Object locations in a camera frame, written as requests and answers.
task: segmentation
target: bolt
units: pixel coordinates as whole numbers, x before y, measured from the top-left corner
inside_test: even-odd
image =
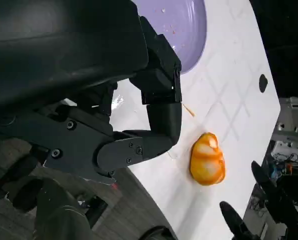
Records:
[[[60,152],[59,149],[52,150],[51,157],[53,157],[54,159],[59,158],[60,157],[60,153],[61,152]]]
[[[67,129],[68,130],[73,130],[74,128],[75,128],[75,126],[76,126],[76,123],[74,122],[74,121],[69,121],[68,123],[67,123]]]
[[[136,150],[135,150],[135,153],[138,154],[138,155],[142,155],[142,154],[143,154],[143,149],[142,149],[142,147],[140,147],[140,146],[137,147]]]
[[[111,172],[109,172],[109,176],[113,177],[115,175],[115,173],[116,173],[115,171],[111,171]]]

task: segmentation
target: black object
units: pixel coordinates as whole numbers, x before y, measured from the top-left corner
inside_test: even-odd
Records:
[[[286,225],[286,239],[298,239],[298,211],[294,203],[281,188],[277,188],[265,174],[264,170],[253,161],[251,164],[253,176],[266,195],[265,206],[273,220]]]
[[[225,222],[234,235],[233,240],[260,240],[260,237],[253,235],[248,230],[242,218],[229,203],[222,201],[220,209]]]
[[[155,226],[146,231],[139,240],[175,240],[175,238],[165,226]]]
[[[268,80],[265,75],[261,74],[259,78],[259,89],[260,92],[264,93],[268,85]]]
[[[26,155],[16,161],[0,178],[0,199],[3,199],[7,194],[3,190],[5,184],[28,176],[36,168],[37,164],[38,160],[33,155]]]
[[[0,3],[0,135],[31,143],[47,168],[112,184],[115,169],[168,151],[181,131],[181,69],[130,0]],[[150,131],[110,125],[126,78],[141,90]]]
[[[97,223],[101,215],[107,209],[108,204],[101,198],[95,196],[89,202],[89,209],[85,213],[85,216],[88,219],[90,228],[92,229]]]
[[[255,161],[251,164],[253,176],[261,186],[266,195],[265,206],[273,220],[287,226],[286,240],[298,240],[298,212],[293,202],[287,197],[282,189],[273,185],[262,167]],[[257,235],[253,235],[246,224],[234,208],[227,202],[220,203],[222,215],[230,231],[233,233],[233,240],[260,240]]]
[[[44,183],[41,179],[33,179],[24,185],[12,201],[12,206],[27,213],[37,206],[37,197]]]

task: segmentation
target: black hole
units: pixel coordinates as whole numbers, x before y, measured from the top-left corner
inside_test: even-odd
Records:
[[[261,74],[259,78],[259,89],[260,92],[264,93],[268,85],[268,80],[265,75]]]

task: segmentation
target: purple plate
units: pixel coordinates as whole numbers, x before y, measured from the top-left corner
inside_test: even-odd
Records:
[[[204,0],[133,0],[140,16],[163,34],[182,63],[182,73],[199,61],[206,43]]]

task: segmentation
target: small stain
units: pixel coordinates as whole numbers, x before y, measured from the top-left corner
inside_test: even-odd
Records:
[[[189,108],[187,108],[186,107],[186,105],[184,105],[183,103],[182,103],[182,106],[190,113],[190,115],[194,118],[195,116],[196,116],[196,114],[193,112],[193,111],[191,111]]]

